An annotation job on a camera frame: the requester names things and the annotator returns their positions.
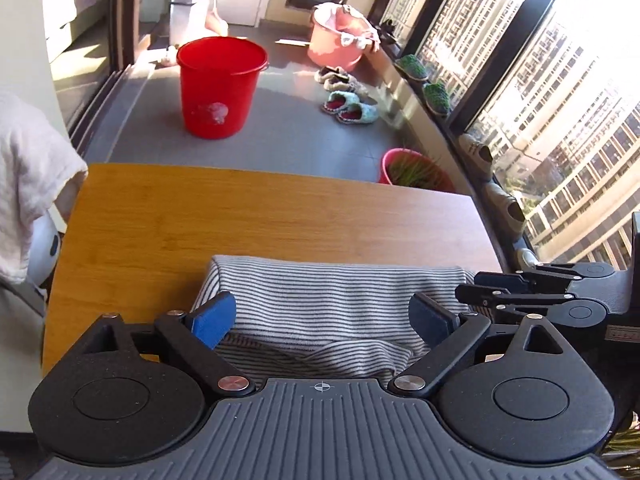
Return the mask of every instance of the wooden tabletop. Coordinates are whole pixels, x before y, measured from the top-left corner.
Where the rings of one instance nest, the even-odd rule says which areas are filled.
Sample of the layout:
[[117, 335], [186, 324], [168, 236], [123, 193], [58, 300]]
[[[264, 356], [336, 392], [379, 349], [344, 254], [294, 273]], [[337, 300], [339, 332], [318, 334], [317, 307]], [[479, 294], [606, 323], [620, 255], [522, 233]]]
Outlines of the wooden tabletop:
[[103, 312], [188, 310], [214, 254], [500, 271], [468, 196], [253, 171], [95, 164], [56, 268], [48, 371]]

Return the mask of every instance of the red bucket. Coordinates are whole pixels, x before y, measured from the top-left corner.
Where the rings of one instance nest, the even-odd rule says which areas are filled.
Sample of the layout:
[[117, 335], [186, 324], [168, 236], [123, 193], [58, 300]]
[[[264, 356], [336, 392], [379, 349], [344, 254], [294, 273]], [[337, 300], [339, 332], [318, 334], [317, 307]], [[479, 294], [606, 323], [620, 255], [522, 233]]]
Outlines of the red bucket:
[[178, 50], [182, 116], [187, 129], [204, 139], [238, 133], [249, 116], [266, 51], [238, 38], [201, 38]]

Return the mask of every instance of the striped cloth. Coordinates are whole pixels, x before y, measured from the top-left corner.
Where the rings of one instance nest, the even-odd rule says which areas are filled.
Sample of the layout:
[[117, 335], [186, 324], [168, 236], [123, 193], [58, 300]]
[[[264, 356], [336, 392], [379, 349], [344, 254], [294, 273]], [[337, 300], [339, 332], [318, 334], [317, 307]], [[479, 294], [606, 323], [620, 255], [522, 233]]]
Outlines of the striped cloth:
[[256, 383], [279, 378], [366, 378], [386, 384], [429, 350], [407, 307], [424, 292], [452, 312], [459, 267], [308, 264], [214, 256], [194, 309], [228, 290], [236, 324], [216, 352]]

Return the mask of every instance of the white wall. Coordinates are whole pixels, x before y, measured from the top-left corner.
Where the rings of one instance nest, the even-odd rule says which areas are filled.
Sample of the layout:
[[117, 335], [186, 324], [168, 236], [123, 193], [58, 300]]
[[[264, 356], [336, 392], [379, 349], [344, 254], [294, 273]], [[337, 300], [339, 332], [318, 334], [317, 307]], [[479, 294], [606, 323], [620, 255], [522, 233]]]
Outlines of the white wall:
[[44, 37], [42, 0], [2, 0], [0, 86], [42, 110], [64, 136]]

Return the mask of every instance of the broom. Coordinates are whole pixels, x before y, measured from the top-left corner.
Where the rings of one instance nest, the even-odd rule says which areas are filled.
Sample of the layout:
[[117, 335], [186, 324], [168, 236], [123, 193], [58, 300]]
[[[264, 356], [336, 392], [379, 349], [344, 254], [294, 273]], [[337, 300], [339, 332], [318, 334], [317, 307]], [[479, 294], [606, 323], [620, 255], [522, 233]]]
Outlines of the broom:
[[229, 35], [229, 24], [220, 18], [220, 15], [218, 14], [218, 0], [213, 0], [213, 6], [207, 13], [204, 26], [219, 36]]

